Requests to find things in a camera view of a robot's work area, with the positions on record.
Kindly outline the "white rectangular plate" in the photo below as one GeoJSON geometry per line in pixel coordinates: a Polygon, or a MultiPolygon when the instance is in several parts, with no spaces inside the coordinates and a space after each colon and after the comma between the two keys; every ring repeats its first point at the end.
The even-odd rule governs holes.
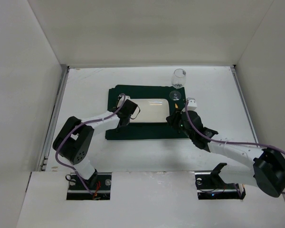
{"type": "Polygon", "coordinates": [[[166,123],[170,115],[166,99],[130,99],[138,105],[131,116],[130,123],[166,123]]]}

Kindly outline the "dark green cloth placemat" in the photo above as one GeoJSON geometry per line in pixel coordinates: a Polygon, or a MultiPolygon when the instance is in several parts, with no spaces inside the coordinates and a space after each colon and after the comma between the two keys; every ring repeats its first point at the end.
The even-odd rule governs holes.
{"type": "MultiPolygon", "coordinates": [[[[185,88],[180,89],[181,100],[170,99],[172,86],[142,86],[142,85],[116,85],[108,90],[107,109],[112,110],[117,104],[119,94],[124,93],[133,99],[163,98],[169,102],[170,114],[175,110],[175,103],[180,109],[185,106],[185,88]]],[[[126,127],[115,130],[107,130],[105,139],[113,140],[159,140],[159,139],[184,139],[187,136],[183,132],[177,132],[167,123],[129,123],[126,127]]]]}

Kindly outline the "clear wine glass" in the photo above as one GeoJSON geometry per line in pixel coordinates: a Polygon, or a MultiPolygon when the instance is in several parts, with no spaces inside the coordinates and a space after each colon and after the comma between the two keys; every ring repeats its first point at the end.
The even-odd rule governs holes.
{"type": "Polygon", "coordinates": [[[178,68],[173,72],[171,77],[171,85],[174,90],[170,92],[171,100],[178,101],[181,99],[180,89],[183,88],[186,83],[186,74],[186,71],[181,68],[178,68]]]}

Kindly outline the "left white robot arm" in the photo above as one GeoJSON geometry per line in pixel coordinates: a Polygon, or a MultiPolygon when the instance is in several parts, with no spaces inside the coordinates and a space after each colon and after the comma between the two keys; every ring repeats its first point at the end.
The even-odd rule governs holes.
{"type": "Polygon", "coordinates": [[[57,163],[72,169],[85,185],[92,185],[97,178],[97,170],[87,157],[92,137],[127,126],[139,110],[138,104],[121,94],[111,111],[90,119],[69,117],[53,142],[57,163]]]}

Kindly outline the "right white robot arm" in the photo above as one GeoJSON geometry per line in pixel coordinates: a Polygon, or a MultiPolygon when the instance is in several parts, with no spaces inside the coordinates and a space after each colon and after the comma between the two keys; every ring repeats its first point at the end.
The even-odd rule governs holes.
{"type": "Polygon", "coordinates": [[[174,130],[184,133],[199,149],[239,162],[232,166],[220,162],[196,176],[198,190],[215,191],[224,187],[238,189],[241,184],[258,187],[265,194],[278,198],[285,189],[284,153],[273,146],[228,141],[217,131],[205,127],[195,111],[176,109],[166,118],[174,130]]]}

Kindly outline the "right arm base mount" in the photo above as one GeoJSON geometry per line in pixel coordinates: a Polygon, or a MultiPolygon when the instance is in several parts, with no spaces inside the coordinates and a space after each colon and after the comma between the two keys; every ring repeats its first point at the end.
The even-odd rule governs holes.
{"type": "Polygon", "coordinates": [[[211,171],[195,172],[195,185],[199,200],[243,200],[246,190],[243,185],[225,183],[211,171]]]}

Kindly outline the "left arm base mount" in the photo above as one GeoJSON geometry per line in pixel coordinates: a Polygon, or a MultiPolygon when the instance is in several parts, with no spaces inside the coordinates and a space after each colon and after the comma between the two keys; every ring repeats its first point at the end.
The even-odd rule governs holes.
{"type": "Polygon", "coordinates": [[[75,173],[70,173],[65,176],[68,181],[66,200],[110,200],[112,173],[98,173],[96,180],[91,183],[86,183],[86,187],[75,173]]]}

